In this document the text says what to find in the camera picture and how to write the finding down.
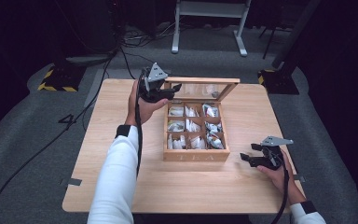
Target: table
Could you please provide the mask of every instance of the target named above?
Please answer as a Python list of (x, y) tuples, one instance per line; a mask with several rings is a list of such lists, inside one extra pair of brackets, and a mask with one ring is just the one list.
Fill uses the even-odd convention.
[(239, 30), (233, 31), (235, 40), (241, 56), (247, 56), (245, 46), (242, 41), (242, 30), (248, 15), (251, 0), (246, 0), (244, 4), (230, 4), (230, 3), (211, 3), (211, 2), (188, 2), (176, 1), (175, 9), (175, 33), (173, 34), (172, 53), (179, 51), (179, 22), (181, 15), (187, 16), (206, 16), (206, 17), (227, 17), (227, 18), (241, 18)]
[[(103, 82), (72, 174), (81, 184), (68, 185), (62, 203), (65, 211), (89, 211), (106, 152), (117, 126), (127, 116), (132, 82)], [(251, 149), (251, 143), (260, 143), (268, 135), (282, 137), (264, 87), (239, 84), (223, 100), (222, 107), (231, 150), (226, 161), (163, 161), (164, 109), (143, 125), (144, 148), (133, 213), (277, 213), (282, 195), (265, 175), (240, 157), (240, 152), (261, 156)]]

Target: person's right hand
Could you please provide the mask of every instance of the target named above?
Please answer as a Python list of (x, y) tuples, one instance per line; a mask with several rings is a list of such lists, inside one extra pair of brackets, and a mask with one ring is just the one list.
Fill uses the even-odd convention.
[[(288, 184), (288, 199), (290, 204), (294, 203), (302, 203), (306, 201), (306, 198), (302, 194), (302, 192), (298, 189), (295, 179), (293, 176), (292, 164), (287, 159), (287, 155), (284, 151), (282, 151), (284, 164), (286, 166), (287, 172), (289, 173), (289, 184)], [(265, 166), (257, 166), (257, 170), (261, 171), (265, 175), (267, 175), (271, 180), (274, 186), (279, 190), (281, 194), (284, 192), (284, 171), (283, 166), (278, 168), (278, 170), (270, 170)]]
[[(135, 101), (136, 101), (137, 88), (138, 88), (138, 80), (135, 80), (132, 85), (132, 91), (129, 97), (128, 115), (124, 124), (137, 126), (135, 120)], [(168, 103), (168, 99), (161, 99), (160, 101), (151, 104), (144, 101), (144, 99), (139, 98), (138, 104), (139, 104), (139, 113), (141, 115), (141, 123), (144, 124), (145, 122), (147, 122), (152, 117), (154, 111), (162, 108), (167, 103)]]

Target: gray floor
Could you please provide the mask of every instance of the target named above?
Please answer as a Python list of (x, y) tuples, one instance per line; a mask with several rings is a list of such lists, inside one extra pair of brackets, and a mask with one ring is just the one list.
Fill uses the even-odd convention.
[[(257, 83), (257, 71), (271, 68), (288, 34), (276, 33), (276, 41), (263, 60), (269, 33), (258, 39), (261, 30), (245, 29), (242, 36), (249, 55), (244, 58), (232, 35), (235, 28), (185, 30), (181, 33), (178, 54), (171, 54), (171, 35), (145, 47), (124, 50), (157, 62), (176, 75), (239, 77), (242, 83)], [(141, 57), (128, 55), (127, 58), (134, 72), (151, 66), (151, 62)], [(92, 84), (103, 68), (102, 65), (89, 67), (78, 92), (38, 91), (50, 66), (47, 64), (29, 79), (30, 95), (0, 122), (0, 188), (13, 172), (64, 129), (65, 124), (58, 123), (59, 119), (69, 114), (76, 116), (83, 110), (89, 95), (94, 93)], [(109, 64), (108, 75), (131, 78), (124, 69), (126, 64), (119, 53)], [(327, 223), (358, 223), (356, 186), (313, 108), (307, 95), (306, 78), (297, 69), (293, 79), (299, 95), (270, 95), (269, 99), (283, 136), (295, 140), (289, 150), (297, 170), (306, 178), (303, 188)], [(64, 212), (62, 200), (65, 182), (72, 174), (85, 135), (82, 123), (87, 127), (92, 109), (7, 185), (0, 196), (0, 223), (86, 222), (86, 213)], [(273, 218), (273, 215), (250, 215), (253, 223), (270, 223)], [(289, 216), (284, 215), (280, 223), (288, 222)]]

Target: black cable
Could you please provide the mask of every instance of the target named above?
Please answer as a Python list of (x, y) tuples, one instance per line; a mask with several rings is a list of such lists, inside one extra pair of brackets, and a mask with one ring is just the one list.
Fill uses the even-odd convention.
[(281, 162), (281, 164), (283, 166), (283, 173), (284, 173), (284, 176), (283, 176), (283, 198), (282, 198), (281, 208), (279, 209), (276, 217), (272, 221), (272, 224), (276, 224), (276, 223), (278, 223), (279, 219), (281, 218), (283, 210), (286, 207), (288, 190), (289, 190), (289, 172), (286, 169), (286, 164), (284, 163), (284, 160), (282, 160), (278, 155), (272, 153), (272, 151), (270, 151), (269, 149), (268, 149), (268, 151), (271, 153), (272, 156), (274, 156)]
[[(109, 61), (105, 64), (104, 69), (103, 69), (103, 73), (106, 72), (107, 66), (110, 64), (110, 62), (112, 61), (113, 57), (111, 57), (109, 59)], [(92, 98), (92, 100), (90, 101), (90, 103), (86, 106), (86, 108), (84, 108), (80, 114), (77, 115), (77, 117), (75, 119), (73, 119), (70, 123), (68, 123), (66, 125), (66, 127), (57, 135), (55, 136), (50, 142), (48, 142), (44, 147), (42, 147), (39, 151), (37, 151), (30, 159), (28, 159), (19, 169), (17, 169), (16, 172), (13, 173), (13, 175), (10, 176), (10, 178), (5, 182), (5, 184), (0, 188), (0, 195), (1, 193), (4, 191), (4, 189), (6, 188), (6, 186), (10, 183), (10, 181), (16, 177), (16, 175), (26, 166), (28, 165), (28, 163), (30, 163), (34, 158), (36, 158), (40, 153), (42, 153), (43, 151), (45, 151), (49, 146), (51, 146), (51, 144), (53, 144), (57, 139), (59, 139), (66, 131), (69, 130), (69, 128), (76, 123), (76, 121), (90, 108), (90, 106), (92, 105), (92, 102), (97, 98), (98, 93), (100, 92), (101, 86), (103, 84), (103, 77), (100, 83), (100, 86), (98, 87), (97, 92), (95, 93), (94, 97)]]
[(124, 52), (124, 51), (123, 51), (123, 53), (124, 53), (124, 54), (128, 54), (128, 55), (130, 55), (130, 56), (140, 57), (140, 58), (143, 58), (143, 59), (145, 59), (145, 60), (147, 60), (147, 61), (149, 61), (149, 62), (151, 62), (151, 63), (154, 63), (152, 60), (147, 59), (146, 57), (144, 57), (144, 56), (142, 56), (142, 55), (139, 55), (139, 54), (131, 54), (131, 53), (126, 53), (126, 52)]
[(141, 113), (139, 111), (139, 86), (141, 85), (142, 77), (144, 77), (144, 73), (142, 73), (138, 78), (138, 86), (136, 87), (136, 98), (135, 98), (135, 121), (138, 128), (138, 166), (136, 167), (136, 177), (139, 174), (139, 168), (141, 167), (141, 158), (142, 158), (142, 145), (143, 145), (143, 133), (142, 133), (142, 122), (141, 122)]
[(123, 43), (121, 43), (121, 45), (122, 45), (123, 47), (126, 47), (126, 48), (144, 47), (144, 46), (146, 46), (147, 44), (149, 44), (149, 43), (152, 42), (152, 41), (156, 41), (156, 40), (163, 39), (163, 38), (167, 37), (168, 35), (173, 35), (173, 33), (167, 34), (167, 35), (163, 35), (163, 34), (168, 30), (168, 28), (170, 28), (170, 27), (173, 26), (173, 25), (174, 25), (174, 23), (173, 23), (172, 25), (170, 25), (169, 27), (165, 28), (160, 34), (156, 35), (155, 38), (152, 38), (152, 37), (150, 37), (149, 35), (139, 36), (139, 34), (136, 33), (136, 31), (129, 31), (130, 33), (131, 33), (131, 32), (135, 32), (135, 33), (137, 34), (136, 36), (129, 37), (129, 38), (135, 39), (136, 37), (140, 37), (138, 43), (137, 43), (137, 44), (130, 44), (130, 43), (126, 43), (126, 42), (123, 41)]
[(96, 49), (92, 49), (90, 48), (89, 46), (86, 45), (86, 43), (84, 43), (84, 41), (82, 40), (82, 38), (80, 38), (80, 36), (78, 35), (77, 31), (75, 30), (74, 26), (72, 25), (71, 22), (69, 22), (69, 19), (68, 17), (66, 16), (65, 12), (63, 11), (62, 7), (60, 6), (60, 4), (57, 2), (57, 0), (54, 0), (57, 8), (60, 10), (61, 14), (63, 15), (63, 17), (65, 18), (66, 20), (66, 23), (68, 23), (69, 27), (71, 28), (72, 30), (72, 33), (76, 36), (77, 40), (83, 45), (83, 47), (85, 47), (86, 49), (92, 51), (92, 52), (95, 52), (95, 53), (102, 53), (102, 54), (105, 54), (105, 53), (112, 53), (113, 51), (115, 51), (116, 47), (114, 47), (112, 50), (109, 50), (109, 51), (98, 51)]
[(107, 54), (105, 57), (101, 58), (101, 59), (94, 59), (94, 60), (89, 60), (89, 61), (84, 61), (84, 62), (72, 62), (69, 61), (68, 59), (66, 59), (66, 61), (72, 65), (75, 66), (94, 66), (94, 65), (98, 65), (101, 63), (106, 63), (107, 61), (109, 61), (110, 57), (112, 57), (112, 54)]
[[(107, 77), (110, 78), (110, 75), (109, 75), (109, 73), (107, 72), (107, 70), (105, 69), (105, 67), (107, 68), (106, 63), (103, 65), (103, 77), (102, 77), (101, 83), (102, 83), (102, 81), (104, 80), (105, 74), (107, 74)], [(96, 99), (95, 99), (95, 97), (94, 97), (93, 100), (90, 101), (89, 103), (90, 103), (90, 105), (93, 105), (93, 104), (95, 104), (95, 102), (96, 102)], [(85, 126), (85, 124), (84, 124), (84, 118), (85, 118), (85, 116), (86, 116), (86, 113), (87, 113), (87, 109), (86, 109), (86, 111), (83, 113), (83, 118), (82, 118), (82, 120), (81, 120), (84, 132), (87, 130), (87, 129), (86, 129), (86, 126)]]
[(121, 49), (121, 52), (123, 52), (124, 60), (126, 61), (127, 69), (129, 70), (130, 76), (132, 77), (132, 79), (135, 79), (135, 77), (132, 75), (132, 72), (130, 70), (129, 62), (127, 61), (127, 57), (126, 57), (126, 53), (124, 52), (122, 47), (120, 47), (120, 49)]

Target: white sleeve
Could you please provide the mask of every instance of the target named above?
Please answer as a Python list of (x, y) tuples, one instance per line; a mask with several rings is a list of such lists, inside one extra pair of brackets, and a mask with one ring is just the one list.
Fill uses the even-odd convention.
[[(122, 127), (127, 134), (120, 135)], [(121, 125), (109, 148), (95, 188), (88, 223), (133, 223), (131, 213), (138, 165), (137, 128)]]
[(324, 218), (316, 211), (311, 201), (295, 203), (290, 206), (295, 224), (317, 224), (326, 223)]

